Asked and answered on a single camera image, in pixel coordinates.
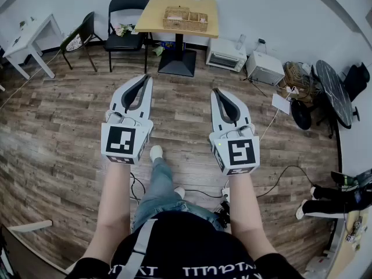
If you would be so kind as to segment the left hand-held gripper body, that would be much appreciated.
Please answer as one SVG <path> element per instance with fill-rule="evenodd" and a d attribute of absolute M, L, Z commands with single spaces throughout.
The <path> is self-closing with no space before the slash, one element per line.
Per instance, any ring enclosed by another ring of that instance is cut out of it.
<path fill-rule="evenodd" d="M 153 122 L 141 117 L 106 112 L 101 125 L 101 154 L 114 163 L 138 164 L 149 141 Z"/>

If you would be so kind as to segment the wicker basket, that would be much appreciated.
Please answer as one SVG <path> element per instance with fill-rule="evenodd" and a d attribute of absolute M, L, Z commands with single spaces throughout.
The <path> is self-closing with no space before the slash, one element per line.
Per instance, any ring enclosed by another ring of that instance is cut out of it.
<path fill-rule="evenodd" d="M 182 16 L 182 20 L 167 20 L 164 17 L 168 14 L 174 14 Z M 196 32 L 206 32 L 208 28 L 208 22 L 199 22 L 199 12 L 192 12 L 188 7 L 167 7 L 163 15 L 163 28 L 173 30 L 186 30 Z"/>

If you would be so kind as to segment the person's right forearm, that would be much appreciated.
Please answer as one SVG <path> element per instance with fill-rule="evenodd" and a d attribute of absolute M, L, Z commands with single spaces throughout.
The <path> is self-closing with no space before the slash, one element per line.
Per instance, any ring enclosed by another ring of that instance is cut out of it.
<path fill-rule="evenodd" d="M 229 177 L 231 233 L 253 260 L 276 250 L 268 240 L 250 174 Z"/>

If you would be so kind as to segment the blue printed box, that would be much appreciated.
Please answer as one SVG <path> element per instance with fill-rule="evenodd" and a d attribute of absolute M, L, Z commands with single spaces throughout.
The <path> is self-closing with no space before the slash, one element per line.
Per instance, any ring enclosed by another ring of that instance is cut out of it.
<path fill-rule="evenodd" d="M 186 43 L 178 44 L 175 41 L 159 41 L 157 44 L 162 47 L 163 51 L 183 51 L 186 47 Z"/>

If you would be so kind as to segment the person's left white shoe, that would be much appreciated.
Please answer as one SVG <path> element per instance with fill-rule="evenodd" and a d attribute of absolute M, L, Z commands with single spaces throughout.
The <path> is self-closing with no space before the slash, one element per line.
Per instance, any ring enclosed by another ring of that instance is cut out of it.
<path fill-rule="evenodd" d="M 154 145 L 150 150 L 150 159 L 154 162 L 157 158 L 163 157 L 163 149 L 160 145 Z"/>

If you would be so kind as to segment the white paper sheet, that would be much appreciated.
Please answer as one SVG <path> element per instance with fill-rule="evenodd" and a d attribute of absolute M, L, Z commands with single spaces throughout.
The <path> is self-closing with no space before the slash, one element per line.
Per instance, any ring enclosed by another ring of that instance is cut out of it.
<path fill-rule="evenodd" d="M 271 103 L 275 108 L 277 108 L 278 110 L 286 113 L 286 114 L 290 114 L 290 106 L 291 106 L 291 103 L 289 100 L 287 100 L 286 98 L 283 98 L 282 96 L 278 95 L 278 94 L 273 94 L 273 98 L 272 98 L 272 103 Z"/>

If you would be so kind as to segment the white microwave oven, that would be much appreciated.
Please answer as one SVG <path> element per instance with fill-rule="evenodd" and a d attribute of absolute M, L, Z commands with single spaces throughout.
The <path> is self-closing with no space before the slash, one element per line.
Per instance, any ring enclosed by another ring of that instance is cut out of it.
<path fill-rule="evenodd" d="M 266 53 L 253 51 L 246 61 L 248 79 L 276 86 L 285 76 L 281 62 Z"/>

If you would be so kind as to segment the white toaster oven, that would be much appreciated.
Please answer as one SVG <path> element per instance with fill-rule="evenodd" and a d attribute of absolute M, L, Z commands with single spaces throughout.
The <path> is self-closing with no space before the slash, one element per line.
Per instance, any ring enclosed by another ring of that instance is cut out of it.
<path fill-rule="evenodd" d="M 206 52 L 206 64 L 240 72 L 247 60 L 244 48 L 237 50 L 235 43 L 222 38 L 211 38 Z"/>

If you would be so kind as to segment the pink flower bouquet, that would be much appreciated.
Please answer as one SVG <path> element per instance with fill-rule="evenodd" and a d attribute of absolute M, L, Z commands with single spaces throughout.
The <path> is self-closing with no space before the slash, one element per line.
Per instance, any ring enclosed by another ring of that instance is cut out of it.
<path fill-rule="evenodd" d="M 132 24 L 119 24 L 115 28 L 115 34 L 119 37 L 124 37 L 126 34 L 131 34 L 133 29 L 135 29 L 135 26 Z"/>

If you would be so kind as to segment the dark wooden chair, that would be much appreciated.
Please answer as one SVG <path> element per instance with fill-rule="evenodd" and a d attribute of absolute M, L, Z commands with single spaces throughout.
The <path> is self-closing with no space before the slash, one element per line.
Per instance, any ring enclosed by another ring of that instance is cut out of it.
<path fill-rule="evenodd" d="M 103 42 L 103 40 L 95 33 L 95 28 L 94 28 L 94 12 L 90 12 L 89 14 L 86 15 L 86 17 L 83 19 L 82 23 L 75 29 L 73 30 L 61 43 L 60 45 L 60 51 L 62 53 L 62 56 L 64 60 L 66 61 L 68 67 L 70 70 L 73 69 L 71 66 L 70 62 L 68 61 L 66 54 L 67 53 L 73 53 L 77 52 L 79 50 L 82 50 L 85 52 L 87 55 L 91 66 L 94 70 L 94 72 L 97 72 L 97 68 L 94 65 L 91 56 L 89 55 L 87 45 L 90 43 L 91 40 L 93 39 L 98 39 L 100 42 Z M 67 44 L 77 35 L 80 35 L 81 42 L 83 43 L 82 47 L 79 49 L 76 49 L 75 51 L 67 52 L 66 51 L 66 46 Z"/>

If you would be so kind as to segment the person's black shirt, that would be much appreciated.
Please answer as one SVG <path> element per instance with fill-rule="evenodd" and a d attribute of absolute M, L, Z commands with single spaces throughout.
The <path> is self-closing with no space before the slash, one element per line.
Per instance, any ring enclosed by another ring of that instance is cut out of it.
<path fill-rule="evenodd" d="M 155 216 L 135 279 L 303 279 L 278 253 L 253 260 L 231 234 L 192 213 Z"/>

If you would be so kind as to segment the white side table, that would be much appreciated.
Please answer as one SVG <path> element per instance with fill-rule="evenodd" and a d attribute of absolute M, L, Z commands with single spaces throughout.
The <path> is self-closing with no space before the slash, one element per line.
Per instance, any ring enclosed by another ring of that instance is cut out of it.
<path fill-rule="evenodd" d="M 4 53 L 4 57 L 11 63 L 11 65 L 26 79 L 29 80 L 30 76 L 18 65 L 18 63 L 12 58 L 12 55 L 16 52 L 27 50 L 30 55 L 37 61 L 44 72 L 50 77 L 55 78 L 55 74 L 48 67 L 48 65 L 41 58 L 42 52 L 36 43 L 36 38 L 39 36 L 41 31 L 48 25 L 51 24 L 55 35 L 58 38 L 58 43 L 61 45 L 63 42 L 62 32 L 54 18 L 52 13 L 37 19 L 29 23 L 24 27 L 16 36 L 17 42 L 14 41 Z"/>

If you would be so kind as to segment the black office chair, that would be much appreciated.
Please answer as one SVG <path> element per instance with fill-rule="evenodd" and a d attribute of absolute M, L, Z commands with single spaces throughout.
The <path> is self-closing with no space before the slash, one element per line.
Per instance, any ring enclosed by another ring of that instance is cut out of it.
<path fill-rule="evenodd" d="M 364 63 L 360 66 L 352 65 L 344 79 L 344 87 L 353 102 L 356 97 L 367 88 L 370 81 L 370 73 Z"/>

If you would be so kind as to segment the white flat board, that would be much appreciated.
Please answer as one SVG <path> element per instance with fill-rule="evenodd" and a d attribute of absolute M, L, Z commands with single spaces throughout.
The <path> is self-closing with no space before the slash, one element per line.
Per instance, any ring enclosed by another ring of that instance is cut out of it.
<path fill-rule="evenodd" d="M 8 230 L 12 231 L 12 232 L 17 232 L 17 233 L 28 233 L 28 232 L 31 232 L 31 231 L 41 230 L 43 228 L 47 228 L 47 227 L 50 227 L 50 226 L 53 226 L 53 221 L 52 220 L 44 220 L 44 221 L 24 224 L 24 225 L 20 225 L 20 226 L 11 226 L 11 227 L 8 227 Z"/>

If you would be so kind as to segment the wooden table with black pedestal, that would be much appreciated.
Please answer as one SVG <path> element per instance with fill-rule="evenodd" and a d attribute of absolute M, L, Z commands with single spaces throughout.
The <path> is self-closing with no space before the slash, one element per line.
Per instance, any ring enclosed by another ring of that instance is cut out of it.
<path fill-rule="evenodd" d="M 186 7 L 196 13 L 204 13 L 208 17 L 206 31 L 176 30 L 163 26 L 166 8 Z M 206 38 L 219 37 L 217 2 L 215 0 L 150 0 L 142 12 L 135 30 L 139 33 L 172 33 L 175 35 L 175 49 L 165 50 L 159 63 L 158 72 L 178 76 L 193 77 L 195 72 L 196 51 L 183 48 L 183 36 L 199 36 Z"/>

